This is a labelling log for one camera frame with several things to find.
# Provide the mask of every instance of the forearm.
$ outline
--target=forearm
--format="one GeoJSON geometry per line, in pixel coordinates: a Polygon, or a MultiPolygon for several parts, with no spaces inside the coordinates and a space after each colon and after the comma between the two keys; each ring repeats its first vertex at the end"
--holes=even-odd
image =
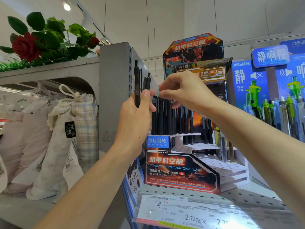
{"type": "Polygon", "coordinates": [[[224,101],[203,112],[304,222],[305,144],[224,101]]]}
{"type": "Polygon", "coordinates": [[[134,159],[124,154],[114,144],[34,229],[97,228],[134,159]]]}

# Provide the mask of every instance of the price label holder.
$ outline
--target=price label holder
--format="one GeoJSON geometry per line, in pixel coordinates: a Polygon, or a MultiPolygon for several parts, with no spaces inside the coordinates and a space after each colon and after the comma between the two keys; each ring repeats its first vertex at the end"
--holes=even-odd
{"type": "Polygon", "coordinates": [[[304,228],[291,212],[189,202],[171,195],[143,195],[137,223],[180,229],[304,228]]]}

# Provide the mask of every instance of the blue sign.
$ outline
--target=blue sign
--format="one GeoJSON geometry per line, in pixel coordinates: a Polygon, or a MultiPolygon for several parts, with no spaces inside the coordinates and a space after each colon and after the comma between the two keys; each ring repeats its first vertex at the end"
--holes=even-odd
{"type": "Polygon", "coordinates": [[[290,62],[287,45],[254,49],[252,59],[253,66],[256,68],[285,65],[290,62]]]}
{"type": "Polygon", "coordinates": [[[251,114],[250,101],[262,107],[264,99],[269,99],[267,76],[264,68],[254,68],[252,61],[232,63],[236,107],[251,114]]]}
{"type": "Polygon", "coordinates": [[[189,42],[189,41],[195,40],[196,38],[197,38],[197,36],[190,37],[190,38],[185,38],[184,42],[189,42]]]}
{"type": "Polygon", "coordinates": [[[305,54],[291,55],[290,63],[276,67],[276,80],[278,83],[278,95],[290,94],[295,100],[299,95],[305,97],[305,54]]]}
{"type": "Polygon", "coordinates": [[[288,51],[291,54],[305,53],[305,38],[281,41],[280,45],[287,45],[288,51]]]}
{"type": "Polygon", "coordinates": [[[147,136],[147,148],[168,148],[168,136],[147,136]]]}

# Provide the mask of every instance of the yellow strip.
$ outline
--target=yellow strip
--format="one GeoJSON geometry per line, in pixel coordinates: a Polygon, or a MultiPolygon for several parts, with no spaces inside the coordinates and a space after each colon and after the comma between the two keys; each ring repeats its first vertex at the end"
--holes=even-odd
{"type": "Polygon", "coordinates": [[[179,224],[175,224],[175,223],[168,223],[168,222],[163,222],[163,221],[158,221],[158,223],[163,226],[174,227],[174,228],[179,228],[179,229],[197,229],[194,227],[188,227],[188,226],[183,226],[183,225],[179,225],[179,224]]]}

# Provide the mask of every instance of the perforated metal shelf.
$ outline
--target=perforated metal shelf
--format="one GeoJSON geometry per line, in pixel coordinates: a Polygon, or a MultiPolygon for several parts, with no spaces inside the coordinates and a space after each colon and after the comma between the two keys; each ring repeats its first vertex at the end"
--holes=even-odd
{"type": "Polygon", "coordinates": [[[220,195],[153,185],[144,185],[139,194],[172,194],[175,196],[188,197],[189,201],[195,202],[209,202],[212,204],[236,206],[267,206],[268,208],[289,210],[274,191],[265,188],[254,181],[255,180],[242,187],[222,192],[220,195]]]}

